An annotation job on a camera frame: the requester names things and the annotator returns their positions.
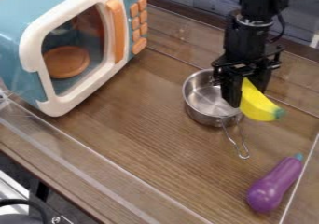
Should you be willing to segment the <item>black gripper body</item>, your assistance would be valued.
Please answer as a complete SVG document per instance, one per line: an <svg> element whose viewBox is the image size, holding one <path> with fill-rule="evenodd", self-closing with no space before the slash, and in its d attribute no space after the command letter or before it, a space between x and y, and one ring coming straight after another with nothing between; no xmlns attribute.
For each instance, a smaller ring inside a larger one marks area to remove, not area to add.
<svg viewBox="0 0 319 224"><path fill-rule="evenodd" d="M284 27L280 13L261 16L233 11L226 16L222 55L212 62L213 78L269 78L278 67L281 46L274 42L283 34L269 37L272 18L277 16Z"/></svg>

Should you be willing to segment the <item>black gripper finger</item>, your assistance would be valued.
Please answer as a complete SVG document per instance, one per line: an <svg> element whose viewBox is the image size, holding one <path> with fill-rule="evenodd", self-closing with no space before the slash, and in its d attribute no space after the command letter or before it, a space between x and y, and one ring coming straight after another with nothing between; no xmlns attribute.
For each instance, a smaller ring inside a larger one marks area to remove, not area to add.
<svg viewBox="0 0 319 224"><path fill-rule="evenodd" d="M222 73L218 79L221 98L226 101L232 108L238 108L241 99L242 76L232 73Z"/></svg>
<svg viewBox="0 0 319 224"><path fill-rule="evenodd" d="M248 80L252 82L253 86L260 92L264 92L272 76L272 70L265 68L257 68L253 74L248 77Z"/></svg>

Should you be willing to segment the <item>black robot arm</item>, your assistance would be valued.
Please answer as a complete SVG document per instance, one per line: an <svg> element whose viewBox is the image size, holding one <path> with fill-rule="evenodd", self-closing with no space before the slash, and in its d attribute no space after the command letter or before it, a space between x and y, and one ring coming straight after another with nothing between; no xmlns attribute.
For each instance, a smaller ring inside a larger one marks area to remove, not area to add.
<svg viewBox="0 0 319 224"><path fill-rule="evenodd" d="M280 67L283 46L276 44L285 32L281 11L289 0L238 0L240 8L226 15L224 53L212 62L213 84L233 108L241 100L245 77L264 92L272 71Z"/></svg>

